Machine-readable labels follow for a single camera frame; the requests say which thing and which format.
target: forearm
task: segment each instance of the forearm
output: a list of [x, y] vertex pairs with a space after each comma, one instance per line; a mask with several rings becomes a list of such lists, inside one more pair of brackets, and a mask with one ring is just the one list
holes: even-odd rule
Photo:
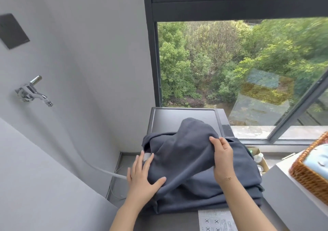
[[277, 231], [236, 177], [220, 185], [238, 231]]
[[110, 231], [133, 231], [139, 212], [128, 205], [123, 205], [116, 213]]

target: white wall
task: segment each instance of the white wall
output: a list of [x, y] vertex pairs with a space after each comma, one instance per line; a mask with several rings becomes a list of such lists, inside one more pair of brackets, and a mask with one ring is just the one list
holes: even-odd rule
[[0, 140], [0, 230], [109, 230], [114, 205], [1, 118]]
[[61, 113], [78, 149], [90, 163], [114, 171], [119, 150], [113, 145], [113, 134], [61, 39], [54, 17], [44, 0], [0, 0], [0, 14], [4, 13], [14, 14], [31, 42], [13, 50], [0, 43], [0, 117], [105, 196], [111, 177], [84, 164], [51, 108], [38, 99], [21, 103], [14, 94], [20, 84], [42, 75], [36, 88]]
[[155, 106], [144, 0], [44, 0], [121, 151], [141, 150]]

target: white bottle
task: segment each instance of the white bottle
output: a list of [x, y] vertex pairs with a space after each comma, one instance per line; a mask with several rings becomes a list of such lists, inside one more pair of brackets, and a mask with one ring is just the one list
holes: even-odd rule
[[262, 161], [263, 159], [263, 153], [259, 153], [257, 155], [254, 155], [254, 161], [258, 164]]

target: white hose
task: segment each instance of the white hose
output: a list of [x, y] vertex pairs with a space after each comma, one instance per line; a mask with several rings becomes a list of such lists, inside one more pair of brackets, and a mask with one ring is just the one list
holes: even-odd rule
[[70, 140], [71, 140], [71, 142], [72, 142], [72, 144], [73, 144], [74, 150], [77, 152], [77, 154], [80, 156], [80, 158], [84, 161], [84, 163], [86, 163], [88, 166], [92, 167], [93, 169], [96, 169], [96, 170], [101, 171], [101, 172], [103, 172], [103, 173], [107, 173], [107, 174], [109, 174], [109, 175], [112, 175], [113, 177], [117, 177], [117, 178], [121, 178], [121, 179], [125, 179], [125, 180], [126, 180], [126, 176], [119, 175], [119, 174], [116, 174], [116, 173], [112, 173], [112, 172], [110, 172], [110, 171], [103, 170], [103, 169], [101, 169], [101, 168], [99, 168], [99, 167], [96, 167], [96, 166], [90, 164], [90, 163], [84, 158], [84, 156], [82, 155], [82, 153], [76, 148], [75, 143], [74, 143], [74, 141], [73, 141], [73, 139], [72, 139], [72, 135], [71, 135], [71, 133], [68, 131], [68, 129], [66, 128], [66, 126], [63, 124], [62, 121], [61, 121], [61, 125], [63, 126], [64, 130], [66, 130], [66, 132], [67, 132], [67, 134], [68, 134], [68, 136], [69, 136], [69, 138], [70, 138]]

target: person's left hand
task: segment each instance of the person's left hand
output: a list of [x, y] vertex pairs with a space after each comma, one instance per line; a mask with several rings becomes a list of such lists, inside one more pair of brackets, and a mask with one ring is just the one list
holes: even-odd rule
[[124, 203], [138, 213], [166, 181], [166, 177], [162, 177], [154, 184], [148, 182], [148, 170], [154, 158], [154, 154], [152, 153], [142, 167], [144, 153], [144, 151], [141, 151], [140, 156], [137, 155], [135, 158], [132, 169], [128, 168], [127, 180], [130, 189]]

